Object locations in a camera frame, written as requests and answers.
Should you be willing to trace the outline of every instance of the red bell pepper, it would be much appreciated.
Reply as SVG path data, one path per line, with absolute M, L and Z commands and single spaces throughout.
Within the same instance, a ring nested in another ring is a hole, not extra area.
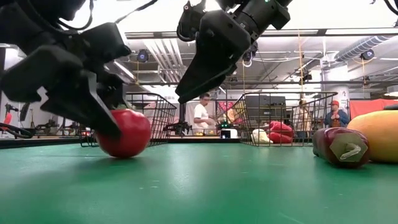
M 358 168 L 369 162 L 369 143 L 359 131 L 323 128 L 312 136 L 314 155 L 341 168 Z

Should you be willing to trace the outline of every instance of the green felt surface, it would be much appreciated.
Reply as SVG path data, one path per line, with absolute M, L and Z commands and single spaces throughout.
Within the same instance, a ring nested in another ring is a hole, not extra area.
M 169 144 L 117 161 L 78 145 L 0 150 L 0 223 L 397 223 L 398 167 L 310 147 Z

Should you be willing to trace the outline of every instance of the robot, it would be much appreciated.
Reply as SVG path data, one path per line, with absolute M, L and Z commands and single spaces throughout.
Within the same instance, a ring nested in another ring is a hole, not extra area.
M 108 72 L 104 65 L 131 50 L 118 29 L 120 20 L 89 30 L 92 15 L 79 29 L 60 21 L 73 20 L 85 1 L 0 2 L 0 42 L 16 45 L 27 55 L 0 74 L 0 89 L 11 101 L 33 103 L 41 100 L 37 90 L 44 87 L 49 99 L 42 110 L 119 136 L 109 110 L 126 104 L 120 89 L 127 80 Z M 94 0 L 88 1 L 92 11 Z M 281 29 L 290 20 L 287 6 L 292 0 L 216 1 L 222 10 L 204 11 L 205 0 L 184 6 L 177 34 L 182 41 L 196 40 L 197 52 L 176 89 L 180 103 L 218 87 L 270 25 Z M 228 13 L 236 4 L 240 4 L 237 10 Z

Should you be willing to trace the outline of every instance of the ceiling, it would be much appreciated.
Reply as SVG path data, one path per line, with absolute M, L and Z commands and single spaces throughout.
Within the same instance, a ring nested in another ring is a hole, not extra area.
M 298 81 L 300 72 L 297 72 L 297 69 L 300 67 L 300 63 L 303 65 L 315 58 L 322 58 L 323 52 L 338 52 L 363 38 L 365 37 L 261 37 L 257 40 L 259 50 L 252 65 L 243 67 L 242 63 L 238 62 L 238 69 L 233 76 L 238 81 L 245 82 Z M 119 59 L 119 62 L 136 76 L 138 83 L 177 82 L 195 55 L 195 43 L 186 43 L 178 39 L 136 39 L 129 40 L 129 44 L 133 49 L 133 54 Z M 137 62 L 137 53 L 140 49 L 148 50 L 148 62 Z M 362 64 L 359 58 L 348 61 L 349 73 L 346 80 L 362 80 L 364 76 L 368 76 L 370 80 L 398 80 L 396 62 L 398 59 L 395 59 L 398 58 L 397 50 L 398 38 L 393 37 L 373 48 L 375 59 L 365 62 L 365 64 Z M 304 54 L 301 61 L 299 59 L 300 51 Z M 315 65 L 312 70 L 321 69 L 319 60 L 315 60 L 312 65 Z M 370 91 L 381 94 L 386 91 L 387 86 L 389 85 L 370 84 L 364 88 L 362 84 L 355 84 L 350 85 L 350 91 Z M 298 85 L 223 85 L 223 88 L 301 89 Z M 129 91 L 138 90 L 142 91 L 142 88 L 134 86 Z

